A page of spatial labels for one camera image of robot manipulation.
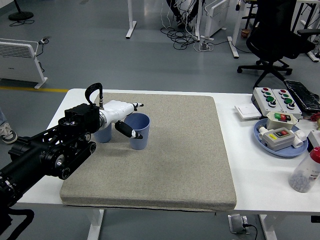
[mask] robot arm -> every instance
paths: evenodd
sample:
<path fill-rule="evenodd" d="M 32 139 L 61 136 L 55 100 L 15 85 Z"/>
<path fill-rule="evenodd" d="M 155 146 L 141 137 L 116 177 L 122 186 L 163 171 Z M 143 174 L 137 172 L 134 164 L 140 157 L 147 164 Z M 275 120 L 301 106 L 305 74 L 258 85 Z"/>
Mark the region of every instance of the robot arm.
<path fill-rule="evenodd" d="M 114 123 L 114 127 L 123 135 L 128 138 L 142 139 L 143 136 L 133 130 L 126 123 L 121 121 L 126 116 L 132 114 L 134 111 L 138 110 L 138 107 L 143 107 L 144 105 L 139 102 L 128 103 L 124 101 L 111 100 L 104 104 L 102 85 L 101 83 L 92 84 L 85 91 L 85 97 L 87 101 L 92 105 L 90 101 L 90 95 L 99 90 L 99 114 L 100 114 L 100 128 L 99 130 L 105 129 L 109 124 Z"/>
<path fill-rule="evenodd" d="M 99 106 L 89 99 L 97 89 L 100 90 Z M 89 104 L 83 103 L 65 110 L 57 126 L 33 137 L 18 137 L 8 152 L 12 162 L 0 170 L 0 222 L 5 221 L 0 224 L 0 235 L 11 224 L 8 214 L 16 215 L 10 207 L 41 178 L 47 175 L 65 180 L 94 153 L 96 143 L 90 141 L 91 134 L 115 123 L 115 128 L 124 135 L 142 138 L 121 119 L 143 104 L 112 100 L 103 105 L 101 83 L 91 85 L 85 97 Z M 32 221 L 33 217 L 27 216 L 26 220 L 28 218 Z M 18 237 L 27 225 L 14 231 L 14 237 Z"/>

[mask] white sneaker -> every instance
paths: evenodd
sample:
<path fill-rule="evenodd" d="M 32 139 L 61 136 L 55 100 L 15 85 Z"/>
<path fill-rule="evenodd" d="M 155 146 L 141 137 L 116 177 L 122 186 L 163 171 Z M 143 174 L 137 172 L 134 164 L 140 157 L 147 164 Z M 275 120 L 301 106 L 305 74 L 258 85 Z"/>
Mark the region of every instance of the white sneaker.
<path fill-rule="evenodd" d="M 11 129 L 8 122 L 4 122 L 0 126 L 0 136 L 2 138 L 2 141 L 4 141 L 6 144 L 12 144 L 18 138 L 16 132 Z"/>

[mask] bottle cap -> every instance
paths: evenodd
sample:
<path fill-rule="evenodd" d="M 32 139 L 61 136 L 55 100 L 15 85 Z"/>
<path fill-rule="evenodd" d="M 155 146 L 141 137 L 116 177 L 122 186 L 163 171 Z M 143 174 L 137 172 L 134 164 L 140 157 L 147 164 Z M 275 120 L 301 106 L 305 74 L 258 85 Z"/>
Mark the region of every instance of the bottle cap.
<path fill-rule="evenodd" d="M 316 146 L 311 152 L 310 157 L 313 161 L 320 164 L 320 146 Z"/>

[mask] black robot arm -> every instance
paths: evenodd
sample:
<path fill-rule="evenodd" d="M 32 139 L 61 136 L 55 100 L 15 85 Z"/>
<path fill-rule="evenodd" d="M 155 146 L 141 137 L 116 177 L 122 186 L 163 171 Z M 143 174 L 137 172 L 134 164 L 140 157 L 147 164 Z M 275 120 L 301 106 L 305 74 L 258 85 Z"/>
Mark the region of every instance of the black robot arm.
<path fill-rule="evenodd" d="M 90 139 L 101 125 L 99 107 L 83 103 L 64 114 L 57 126 L 33 137 L 18 137 L 8 152 L 12 162 L 0 170 L 0 234 L 11 225 L 9 214 L 14 210 L 9 207 L 42 177 L 65 180 L 95 151 Z"/>

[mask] blue cup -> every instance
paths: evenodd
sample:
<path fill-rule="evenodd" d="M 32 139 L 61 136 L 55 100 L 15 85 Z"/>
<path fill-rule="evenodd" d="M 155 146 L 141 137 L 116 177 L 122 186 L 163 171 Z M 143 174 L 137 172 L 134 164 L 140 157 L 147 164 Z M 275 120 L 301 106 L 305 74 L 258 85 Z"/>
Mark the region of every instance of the blue cup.
<path fill-rule="evenodd" d="M 124 119 L 124 122 L 128 124 L 138 134 L 143 136 L 143 139 L 130 138 L 130 145 L 135 150 L 142 150 L 148 144 L 150 118 L 143 113 L 132 113 Z"/>
<path fill-rule="evenodd" d="M 105 129 L 96 131 L 93 135 L 95 140 L 98 143 L 107 143 L 110 141 L 111 139 L 111 129 L 112 129 L 112 125 L 111 123 L 109 124 L 109 126 L 107 126 Z"/>

